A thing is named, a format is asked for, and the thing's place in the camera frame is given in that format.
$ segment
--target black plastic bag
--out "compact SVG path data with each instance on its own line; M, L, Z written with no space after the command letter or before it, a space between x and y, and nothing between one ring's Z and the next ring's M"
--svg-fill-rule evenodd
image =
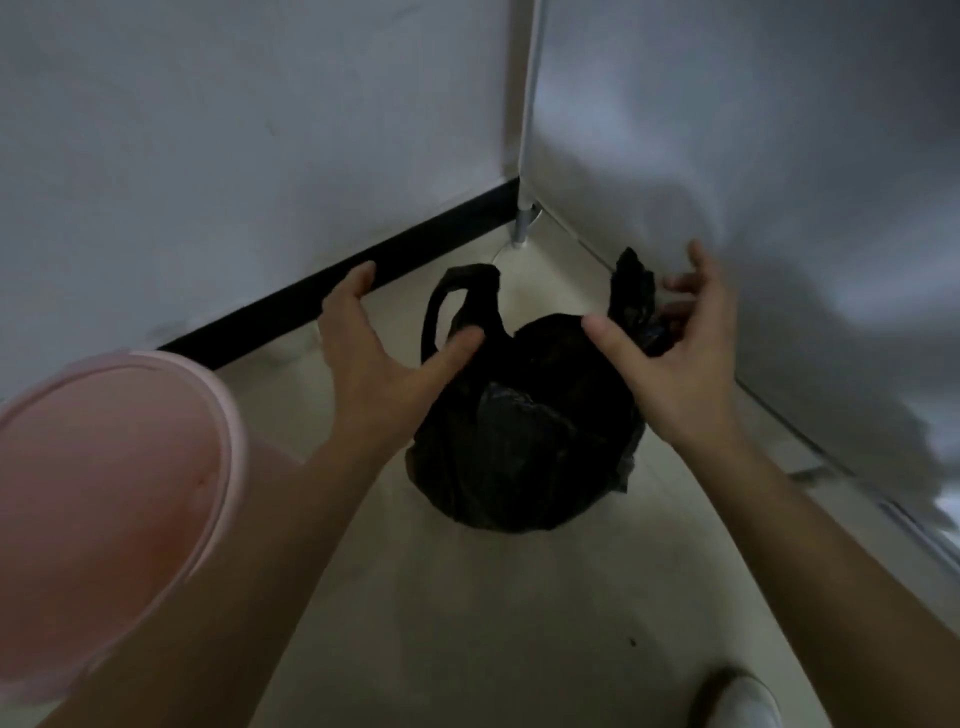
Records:
M437 351L437 317L451 291L467 297L449 335L476 325L486 339L417 431L407 473L455 521L513 533L555 528L609 491L626 491L644 422L579 316L544 316L512 337L499 286L500 272L478 263L449 269L430 297L423 361ZM673 345L654 321L655 289L628 248L611 277L608 316L651 356Z

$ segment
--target forearm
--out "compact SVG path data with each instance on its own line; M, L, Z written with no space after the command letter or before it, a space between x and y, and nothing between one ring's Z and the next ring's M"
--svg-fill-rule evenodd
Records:
M210 561L44 728L247 725L380 467L327 444L289 482L250 493Z
M745 439L682 454L838 728L956 724L946 627Z

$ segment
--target skirting board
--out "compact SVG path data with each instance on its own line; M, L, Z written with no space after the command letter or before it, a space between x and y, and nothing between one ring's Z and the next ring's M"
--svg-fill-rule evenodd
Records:
M375 261L373 287L378 288L506 225L516 217L518 190L519 180L505 182L160 348L193 359L207 369L225 366L317 318L326 294L353 266Z

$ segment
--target left hand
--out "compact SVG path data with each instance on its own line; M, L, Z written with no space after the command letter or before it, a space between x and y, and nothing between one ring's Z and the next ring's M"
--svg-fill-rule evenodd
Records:
M430 405L467 365L484 336L478 327L465 328L423 366L403 366L384 351L360 304L375 273L372 261L351 270L324 299L317 323L333 373L330 441L385 463L414 436Z

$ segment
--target pink plastic bin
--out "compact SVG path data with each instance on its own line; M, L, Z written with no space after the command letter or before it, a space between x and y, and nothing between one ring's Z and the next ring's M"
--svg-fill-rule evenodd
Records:
M0 409L0 703L63 696L298 462L164 352L95 356Z

